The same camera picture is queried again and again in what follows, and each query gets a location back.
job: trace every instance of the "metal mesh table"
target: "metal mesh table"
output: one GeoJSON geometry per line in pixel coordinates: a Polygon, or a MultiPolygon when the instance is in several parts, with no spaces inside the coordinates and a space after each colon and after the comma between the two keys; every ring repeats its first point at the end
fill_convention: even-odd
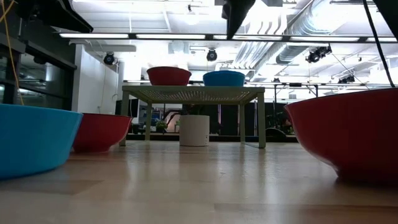
{"type": "Polygon", "coordinates": [[[259,147],[266,146],[266,117],[264,107],[264,88],[231,86],[132,86],[124,85],[122,115],[128,114],[129,95],[147,103],[145,140],[150,139],[150,119],[153,103],[201,104],[201,105],[239,105],[239,128],[241,142],[245,142],[244,105],[257,98],[259,119],[259,147]]]}

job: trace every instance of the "ceiling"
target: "ceiling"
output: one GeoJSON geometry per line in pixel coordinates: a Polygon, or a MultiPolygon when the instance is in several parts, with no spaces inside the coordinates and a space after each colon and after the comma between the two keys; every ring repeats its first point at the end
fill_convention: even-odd
{"type": "MultiPolygon", "coordinates": [[[[73,7],[94,27],[94,32],[225,34],[226,20],[221,18],[220,2],[222,1],[74,0],[73,7]],[[189,4],[191,4],[191,12],[188,10],[189,4]]],[[[253,7],[249,12],[244,26],[238,30],[238,33],[278,34],[280,32],[281,34],[284,31],[281,29],[285,28],[308,2],[310,1],[297,0],[296,4],[285,5],[277,11],[277,14],[274,14],[274,8],[271,9],[265,6],[261,0],[257,0],[257,7],[253,7]],[[259,25],[260,16],[263,23],[259,25]],[[278,21],[278,16],[285,19],[278,21]],[[266,21],[270,22],[269,27],[263,26],[267,24],[266,21]],[[276,29],[272,33],[267,33],[275,24],[281,27],[280,30],[276,29]]],[[[338,26],[331,35],[372,36],[363,6],[347,7],[349,7],[349,13],[344,14],[343,25],[338,26]]],[[[375,7],[371,8],[371,12],[378,34],[392,36],[387,24],[375,7]]],[[[318,23],[332,23],[339,15],[323,13],[317,16],[320,18],[316,21],[318,23]]],[[[100,55],[103,52],[98,50],[97,46],[99,45],[101,47],[104,45],[135,45],[136,52],[121,52],[117,56],[125,62],[139,63],[144,75],[146,69],[159,65],[180,66],[184,64],[189,70],[194,71],[215,70],[222,63],[231,63],[236,60],[244,46],[243,42],[169,40],[91,40],[90,44],[86,49],[89,51],[96,49],[100,55]],[[191,50],[192,46],[203,47],[206,50],[204,52],[191,50]],[[216,62],[207,62],[206,51],[212,48],[216,49],[218,59],[216,62]]],[[[318,63],[308,64],[305,61],[308,50],[311,48],[295,57],[289,65],[275,65],[274,62],[269,61],[265,64],[266,66],[254,68],[256,74],[252,80],[260,78],[262,82],[270,82],[273,78],[278,77],[283,82],[337,82],[339,77],[349,74],[346,71],[348,68],[359,79],[364,80],[362,82],[368,82],[371,70],[380,70],[380,59],[374,44],[332,44],[331,48],[334,56],[328,55],[318,63]]],[[[383,50],[388,58],[398,57],[397,44],[384,44],[383,50]]]]}

